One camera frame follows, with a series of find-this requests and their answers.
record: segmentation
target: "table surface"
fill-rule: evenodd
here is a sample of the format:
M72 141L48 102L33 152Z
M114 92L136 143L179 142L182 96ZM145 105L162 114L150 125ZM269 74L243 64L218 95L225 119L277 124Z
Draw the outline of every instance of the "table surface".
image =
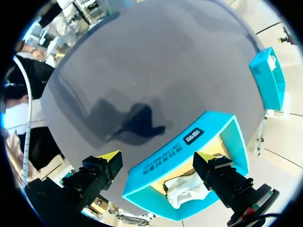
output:
M248 64L262 44L217 0L153 0L88 31L47 83L41 104L62 153L78 168L89 155L121 150L123 168L101 194L121 196L129 170L204 111L236 115L245 142L265 110Z

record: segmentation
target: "cyan box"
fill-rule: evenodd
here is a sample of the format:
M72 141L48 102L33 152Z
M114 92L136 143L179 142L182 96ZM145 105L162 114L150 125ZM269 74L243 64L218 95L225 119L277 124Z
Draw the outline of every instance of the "cyan box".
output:
M166 197L151 184L186 163L195 151L202 151L212 139L221 137L233 167L246 175L249 164L243 136L234 115L206 111L188 128L160 150L130 170L123 198L136 206L167 219L180 221L202 211L219 200L210 192L204 200L192 200L174 209Z
M276 59L276 68L273 71L268 64L270 56ZM281 111L285 94L285 78L274 49L269 47L260 51L250 63L250 70L259 87L264 108Z

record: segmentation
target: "white tissue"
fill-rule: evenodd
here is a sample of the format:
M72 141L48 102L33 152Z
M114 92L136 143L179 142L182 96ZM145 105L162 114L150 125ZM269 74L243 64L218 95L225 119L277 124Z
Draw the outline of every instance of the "white tissue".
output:
M273 71L276 68L276 58L270 55L269 59L267 60L269 68Z
M203 200L209 193L196 172L190 176L171 179L164 184L168 188L167 200L175 209L190 200Z

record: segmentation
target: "white cable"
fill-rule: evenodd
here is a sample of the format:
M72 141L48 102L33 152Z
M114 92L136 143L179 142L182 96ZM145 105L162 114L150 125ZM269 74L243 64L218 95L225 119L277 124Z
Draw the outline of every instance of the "white cable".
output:
M28 115L27 115L27 131L25 135L25 145L24 145L24 155L23 155L23 174L22 174L22 188L24 189L27 185L27 174L28 174L28 148L29 148L29 137L30 137L30 128L32 124L32 90L30 88L29 79L27 76L27 72L25 72L25 69L19 59L14 56L13 57L14 62L18 65L19 69L21 70L21 73L24 77L25 84L27 86L27 94L28 94Z

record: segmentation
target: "black clothing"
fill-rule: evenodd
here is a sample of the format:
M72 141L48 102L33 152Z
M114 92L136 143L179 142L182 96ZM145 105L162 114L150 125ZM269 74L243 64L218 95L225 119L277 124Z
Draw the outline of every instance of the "black clothing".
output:
M24 153L25 133L18 135L20 138L20 146ZM33 128L30 131L28 159L33 166L40 170L47 166L51 160L57 155L61 155L51 132L48 127Z
M20 56L17 56L17 58L20 60L27 73L33 99L41 98L46 83L52 75L54 68L44 62L39 62L33 59L22 58ZM15 62L7 80L10 84L14 85L8 86L4 89L5 100L20 99L22 96L27 95L27 87L24 77Z

